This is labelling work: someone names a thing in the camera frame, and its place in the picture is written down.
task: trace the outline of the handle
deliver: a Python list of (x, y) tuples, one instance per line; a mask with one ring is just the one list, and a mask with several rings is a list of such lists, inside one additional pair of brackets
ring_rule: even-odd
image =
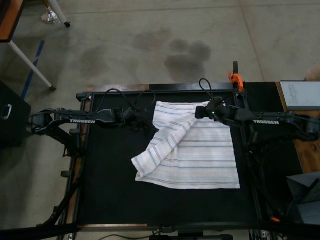
[[(5, 113), (5, 109), (6, 109), (6, 108), (9, 108), (9, 109), (8, 109), (8, 111), (7, 111), (6, 116), (4, 116), (4, 113)], [(4, 105), (3, 108), (2, 108), (2, 112), (1, 112), (0, 118), (1, 118), (2, 120), (7, 120), (7, 119), (10, 117), (11, 110), (12, 110), (12, 105), (11, 105), (11, 104)]]

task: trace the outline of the orange clamp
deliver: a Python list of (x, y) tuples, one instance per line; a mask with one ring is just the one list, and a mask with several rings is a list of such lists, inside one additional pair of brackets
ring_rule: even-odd
[(228, 73), (228, 77), (231, 83), (237, 83), (239, 86), (239, 92), (242, 93), (244, 90), (244, 82), (242, 81), (242, 77), (238, 74), (238, 62), (233, 62), (233, 74), (231, 72)]

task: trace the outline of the chair leg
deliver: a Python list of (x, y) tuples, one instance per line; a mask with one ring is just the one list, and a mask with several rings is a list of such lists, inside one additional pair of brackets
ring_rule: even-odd
[(27, 56), (20, 50), (20, 48), (17, 47), (17, 45), (10, 41), (8, 43), (12, 50), (19, 55), (19, 57), (31, 68), (32, 71), (34, 71), (35, 74), (39, 76), (39, 78), (50, 88), (51, 91), (55, 91), (56, 88), (51, 85), (51, 83), (45, 78), (45, 76), (42, 75), (42, 73), (36, 68), (35, 65), (27, 58)]
[(63, 23), (67, 28), (70, 28), (71, 26), (70, 22), (67, 21), (57, 1), (56, 0), (48, 0), (48, 1), (51, 7), (53, 8), (53, 10), (55, 11), (55, 13), (58, 15), (60, 22)]

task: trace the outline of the black cable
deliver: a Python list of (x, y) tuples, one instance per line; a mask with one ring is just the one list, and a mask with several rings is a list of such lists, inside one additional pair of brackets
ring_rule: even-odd
[(119, 237), (119, 238), (123, 238), (123, 239), (128, 239), (128, 240), (141, 240), (141, 239), (147, 239), (152, 237), (153, 235), (149, 235), (149, 236), (143, 236), (143, 237), (127, 237), (127, 236), (121, 236), (118, 234), (112, 234), (112, 235), (108, 235), (108, 236), (104, 236), (102, 238), (99, 238), (98, 240), (103, 240), (103, 239), (107, 239), (110, 237)]
[(150, 92), (150, 93), (153, 94), (153, 101), (152, 101), (152, 103), (150, 103), (149, 105), (147, 105), (147, 106), (144, 107), (144, 108), (145, 108), (145, 109), (146, 109), (146, 108), (149, 108), (150, 106), (152, 106), (152, 105), (155, 103), (155, 101), (156, 101), (156, 94), (155, 94), (154, 91), (148, 89), (148, 90), (145, 90), (145, 91), (141, 92), (141, 93), (136, 97), (135, 102), (134, 102), (134, 106), (133, 106), (133, 107), (134, 107), (133, 110), (135, 110), (135, 111), (141, 110), (141, 109), (137, 108), (138, 100), (139, 100), (139, 98), (140, 98), (144, 93), (146, 93), (146, 92)]
[[(208, 92), (207, 90), (205, 90), (205, 89), (202, 87), (202, 85), (201, 85), (201, 82), (202, 82), (202, 81), (206, 81), (206, 83), (209, 85), (210, 92)], [(211, 100), (213, 101), (213, 100), (214, 100), (214, 94), (213, 94), (213, 91), (212, 91), (212, 88), (211, 88), (211, 84), (210, 84), (210, 82), (208, 81), (208, 79), (206, 79), (206, 78), (201, 78), (201, 79), (199, 80), (199, 86), (200, 86), (200, 88), (201, 88), (206, 94), (208, 94), (208, 95), (211, 97)]]
[(118, 92), (119, 94), (121, 94), (121, 96), (124, 98), (124, 100), (128, 103), (128, 105), (132, 108), (132, 109), (135, 109), (134, 106), (131, 104), (131, 102), (128, 100), (128, 98), (123, 94), (122, 91), (116, 89), (116, 88), (110, 88), (108, 91), (106, 91), (104, 94), (103, 94), (103, 97), (102, 97), (102, 101), (99, 105), (99, 107), (97, 108), (97, 110), (95, 111), (95, 114), (97, 112), (99, 112), (100, 108), (102, 107), (102, 105), (104, 104), (104, 101), (105, 101), (105, 98), (106, 98), (106, 95), (111, 92), (111, 91), (116, 91)]

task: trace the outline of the white striped towel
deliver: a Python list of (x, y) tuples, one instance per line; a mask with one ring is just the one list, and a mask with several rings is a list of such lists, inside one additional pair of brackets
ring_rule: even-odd
[(203, 103), (158, 101), (153, 125), (159, 129), (146, 151), (131, 161), (135, 180), (171, 189), (239, 189), (230, 127), (196, 119)]

